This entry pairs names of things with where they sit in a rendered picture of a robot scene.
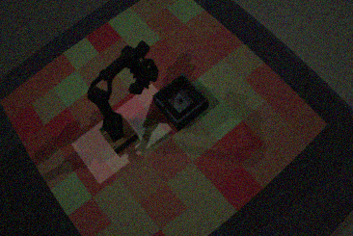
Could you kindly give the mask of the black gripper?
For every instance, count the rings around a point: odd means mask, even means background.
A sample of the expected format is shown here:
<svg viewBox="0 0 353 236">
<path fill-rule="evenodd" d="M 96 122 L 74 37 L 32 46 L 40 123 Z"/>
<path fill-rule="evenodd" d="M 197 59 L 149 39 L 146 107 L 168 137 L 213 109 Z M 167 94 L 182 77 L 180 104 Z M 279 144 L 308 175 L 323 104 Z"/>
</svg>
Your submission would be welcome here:
<svg viewBox="0 0 353 236">
<path fill-rule="evenodd" d="M 146 68 L 148 68 L 148 66 L 154 65 L 154 60 L 153 59 L 144 58 L 144 59 L 142 59 L 141 64 L 142 64 L 141 68 L 136 70 L 136 71 L 132 71 L 130 69 L 130 72 L 133 73 L 132 77 L 136 78 L 135 83 L 131 83 L 130 86 L 129 86 L 128 91 L 130 93 L 141 94 L 143 89 L 144 89 L 144 87 L 148 88 L 149 81 L 147 80 L 147 82 L 143 82 L 141 74 L 142 74 L 142 72 L 144 72 L 144 66 Z M 148 83 L 148 85 L 147 85 L 147 83 Z"/>
</svg>

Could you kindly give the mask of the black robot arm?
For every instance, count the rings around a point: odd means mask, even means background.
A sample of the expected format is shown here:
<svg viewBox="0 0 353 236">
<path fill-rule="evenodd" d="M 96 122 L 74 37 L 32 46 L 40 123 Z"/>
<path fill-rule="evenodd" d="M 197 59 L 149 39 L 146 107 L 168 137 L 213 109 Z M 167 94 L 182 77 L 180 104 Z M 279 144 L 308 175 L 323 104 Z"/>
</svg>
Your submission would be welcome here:
<svg viewBox="0 0 353 236">
<path fill-rule="evenodd" d="M 113 112 L 108 100 L 112 92 L 112 80 L 113 78 L 125 67 L 130 68 L 132 71 L 136 71 L 141 68 L 142 64 L 139 59 L 144 59 L 147 52 L 149 52 L 149 46 L 145 41 L 140 41 L 136 48 L 126 46 L 121 51 L 121 55 L 107 68 L 102 70 L 98 77 L 91 83 L 87 97 L 92 101 L 99 111 L 104 115 L 102 130 L 108 132 L 113 143 L 118 139 L 124 137 L 122 116 Z M 143 82 L 151 81 L 156 82 L 158 76 L 158 68 L 156 65 L 151 65 L 149 68 L 144 66 L 144 72 L 141 77 Z M 100 80 L 105 80 L 108 83 L 107 91 L 95 87 Z"/>
</svg>

